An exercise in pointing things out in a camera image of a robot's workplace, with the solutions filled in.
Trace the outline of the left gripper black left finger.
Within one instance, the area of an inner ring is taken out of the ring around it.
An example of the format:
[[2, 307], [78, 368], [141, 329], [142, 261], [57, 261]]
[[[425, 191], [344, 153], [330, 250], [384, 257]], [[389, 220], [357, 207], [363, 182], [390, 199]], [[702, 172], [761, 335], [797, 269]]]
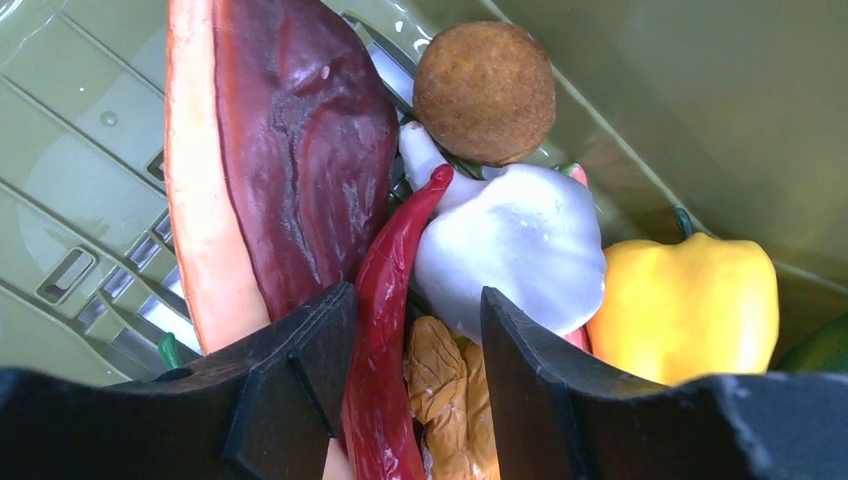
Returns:
[[318, 479], [357, 328], [349, 283], [150, 382], [1, 372], [5, 479]]

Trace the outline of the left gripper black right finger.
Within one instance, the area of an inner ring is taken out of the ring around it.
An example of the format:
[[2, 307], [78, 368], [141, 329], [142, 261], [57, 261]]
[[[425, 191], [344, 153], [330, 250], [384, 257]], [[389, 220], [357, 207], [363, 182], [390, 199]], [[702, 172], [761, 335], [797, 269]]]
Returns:
[[505, 479], [843, 479], [847, 379], [712, 375], [665, 387], [591, 356], [481, 293]]

